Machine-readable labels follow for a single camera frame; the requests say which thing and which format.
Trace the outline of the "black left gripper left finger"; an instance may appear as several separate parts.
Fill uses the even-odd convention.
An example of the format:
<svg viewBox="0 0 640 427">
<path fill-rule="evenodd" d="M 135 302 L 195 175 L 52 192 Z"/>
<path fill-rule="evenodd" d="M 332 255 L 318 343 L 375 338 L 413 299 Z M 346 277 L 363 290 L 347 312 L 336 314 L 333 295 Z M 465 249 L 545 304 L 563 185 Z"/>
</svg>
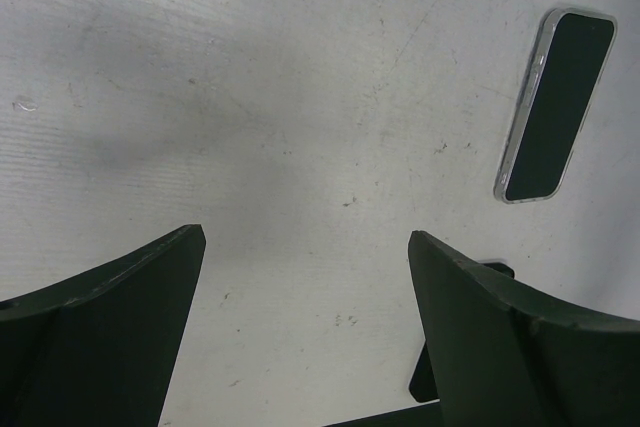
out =
<svg viewBox="0 0 640 427">
<path fill-rule="evenodd" d="M 158 425 L 205 248 L 185 225 L 2 301 L 2 425 Z"/>
</svg>

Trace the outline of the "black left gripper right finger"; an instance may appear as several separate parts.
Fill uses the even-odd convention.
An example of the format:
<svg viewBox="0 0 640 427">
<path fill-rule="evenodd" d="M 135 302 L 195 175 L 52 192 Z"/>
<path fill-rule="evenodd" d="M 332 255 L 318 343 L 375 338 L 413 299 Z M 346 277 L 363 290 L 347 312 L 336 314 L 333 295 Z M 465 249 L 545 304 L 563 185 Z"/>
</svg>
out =
<svg viewBox="0 0 640 427">
<path fill-rule="evenodd" d="M 545 294 L 423 231 L 408 258 L 445 425 L 638 425 L 638 321 Z"/>
</svg>

